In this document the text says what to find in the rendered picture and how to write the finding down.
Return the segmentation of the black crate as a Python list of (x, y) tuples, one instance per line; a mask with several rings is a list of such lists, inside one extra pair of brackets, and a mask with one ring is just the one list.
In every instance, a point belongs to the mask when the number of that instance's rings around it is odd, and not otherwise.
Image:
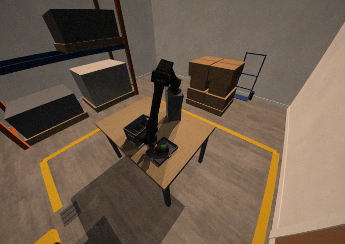
[(134, 121), (123, 127), (125, 135), (128, 141), (132, 141), (136, 146), (140, 147), (143, 143), (139, 141), (139, 135), (146, 134), (146, 125), (148, 123), (149, 116), (142, 114)]

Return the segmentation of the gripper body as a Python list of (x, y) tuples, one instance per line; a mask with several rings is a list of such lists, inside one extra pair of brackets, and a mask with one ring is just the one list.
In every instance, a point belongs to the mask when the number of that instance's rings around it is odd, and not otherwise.
[(155, 135), (155, 137), (152, 138), (152, 143), (149, 143), (149, 147), (154, 147), (156, 143), (157, 143), (157, 135)]

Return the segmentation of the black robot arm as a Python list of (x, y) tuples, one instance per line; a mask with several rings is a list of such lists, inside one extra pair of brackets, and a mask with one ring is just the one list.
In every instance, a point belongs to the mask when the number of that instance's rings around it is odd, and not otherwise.
[(158, 131), (158, 113), (164, 87), (168, 87), (175, 96), (182, 91), (179, 89), (182, 79), (176, 77), (172, 68), (173, 65), (174, 62), (161, 59), (156, 70), (152, 71), (151, 82), (154, 82), (154, 93), (150, 117), (146, 125), (147, 132), (146, 134), (139, 135), (139, 141), (146, 145), (152, 143), (152, 138), (155, 137)]

